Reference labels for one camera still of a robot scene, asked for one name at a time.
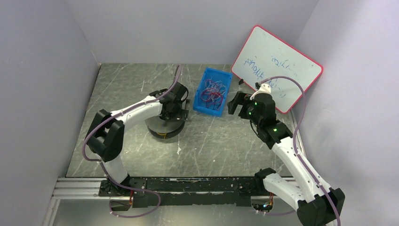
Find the blue plastic bin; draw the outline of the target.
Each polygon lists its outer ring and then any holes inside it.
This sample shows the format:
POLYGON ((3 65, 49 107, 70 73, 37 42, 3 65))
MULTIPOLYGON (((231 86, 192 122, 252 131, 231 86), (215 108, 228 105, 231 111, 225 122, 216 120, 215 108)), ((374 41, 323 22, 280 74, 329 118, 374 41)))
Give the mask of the blue plastic bin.
POLYGON ((221 117, 232 81, 232 73, 206 68, 194 97, 193 110, 221 117))

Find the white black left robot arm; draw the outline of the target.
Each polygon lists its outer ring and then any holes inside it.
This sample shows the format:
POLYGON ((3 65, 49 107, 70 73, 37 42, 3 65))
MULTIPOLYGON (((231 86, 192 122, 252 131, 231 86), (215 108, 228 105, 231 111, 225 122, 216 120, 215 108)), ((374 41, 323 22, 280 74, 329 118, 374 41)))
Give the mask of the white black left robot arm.
POLYGON ((130 176, 123 166, 120 153, 125 132, 145 122, 156 138, 170 139, 184 128, 189 113, 189 91, 181 83, 169 89, 156 90, 142 101, 118 111, 98 111, 86 135, 87 146, 99 157, 110 184, 123 194, 130 185, 130 176))

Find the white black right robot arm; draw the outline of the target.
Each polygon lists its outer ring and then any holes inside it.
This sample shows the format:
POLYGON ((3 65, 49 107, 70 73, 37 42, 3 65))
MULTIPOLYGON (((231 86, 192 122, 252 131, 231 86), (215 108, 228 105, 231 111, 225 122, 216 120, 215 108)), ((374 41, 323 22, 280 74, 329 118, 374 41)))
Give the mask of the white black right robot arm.
POLYGON ((253 95, 237 92, 230 101, 228 113, 248 119, 257 137, 285 164, 295 181, 293 185, 276 171, 264 169, 255 174, 258 187, 266 190, 291 206, 303 226, 339 226, 345 195, 340 188, 333 189, 311 166, 296 145, 295 135, 286 124, 277 120, 275 102, 270 94, 253 95))

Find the grey perforated cable spool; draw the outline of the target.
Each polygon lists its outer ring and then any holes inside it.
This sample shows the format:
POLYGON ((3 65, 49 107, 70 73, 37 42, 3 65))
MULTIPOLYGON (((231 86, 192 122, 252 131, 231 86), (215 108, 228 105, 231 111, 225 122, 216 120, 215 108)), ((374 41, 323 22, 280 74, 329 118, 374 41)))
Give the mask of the grey perforated cable spool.
POLYGON ((145 124, 148 131, 157 138, 170 139, 177 136, 184 128, 185 121, 166 121, 159 116, 146 119, 145 124))

